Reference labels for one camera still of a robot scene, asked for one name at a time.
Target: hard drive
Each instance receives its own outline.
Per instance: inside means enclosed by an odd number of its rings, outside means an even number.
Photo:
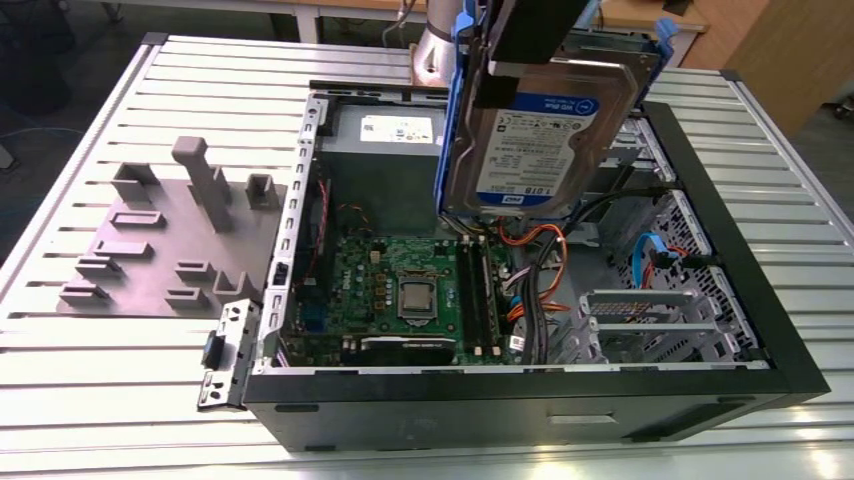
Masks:
[[[600,43],[576,49],[569,44],[549,63],[515,66],[524,70],[504,108],[479,108],[477,92],[464,93],[441,211],[535,218],[567,214],[659,60],[653,50],[627,50],[624,41]]]

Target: green circuit board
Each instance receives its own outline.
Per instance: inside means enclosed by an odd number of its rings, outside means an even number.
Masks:
[[[455,340],[456,364],[504,362],[503,352],[496,347],[500,333],[495,299],[488,302],[492,321],[483,327],[489,329],[495,348],[484,345],[475,350],[465,342],[457,247],[455,240],[423,238],[348,237],[338,240],[328,304],[322,308],[300,306],[300,318],[306,326],[300,350],[304,350],[309,364],[337,365],[341,339],[381,335]],[[499,250],[488,257],[495,263],[507,259],[505,252]],[[401,298],[405,288],[413,284],[421,286],[419,291],[431,292],[432,311],[416,311],[417,318],[409,317]]]

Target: red cable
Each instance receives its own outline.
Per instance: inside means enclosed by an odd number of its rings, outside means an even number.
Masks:
[[[310,254],[310,262],[308,263],[308,270],[305,270],[305,275],[302,275],[302,279],[300,280],[298,285],[302,285],[305,283],[305,280],[308,279],[308,277],[310,277],[310,274],[313,273],[314,263],[317,262],[317,252],[320,251],[320,245],[322,245],[322,238],[325,237],[325,218],[328,214],[329,202],[328,202],[325,185],[322,183],[322,180],[317,180],[317,187],[320,188],[320,196],[322,197],[322,216],[320,218],[320,228],[317,229],[317,241],[314,243],[314,251]]]

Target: metal bracket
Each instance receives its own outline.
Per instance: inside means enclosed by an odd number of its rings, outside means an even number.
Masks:
[[[252,368],[261,309],[250,300],[226,303],[204,346],[206,368],[196,410],[242,411],[242,390]]]

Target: slotted metal surface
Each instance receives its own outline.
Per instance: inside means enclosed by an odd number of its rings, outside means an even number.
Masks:
[[[684,122],[824,371],[832,393],[800,407],[663,446],[289,454],[250,414],[194,412],[214,320],[53,313],[116,196],[105,182],[120,162],[185,178],[169,146],[177,135],[201,135],[228,178],[260,171],[286,180],[308,80],[402,84],[406,65],[406,52],[374,48],[170,37],[140,49],[0,271],[0,471],[157,479],[278,479],[281,470],[284,478],[322,479],[854,476],[850,227],[748,94],[713,72],[667,71],[649,99]]]

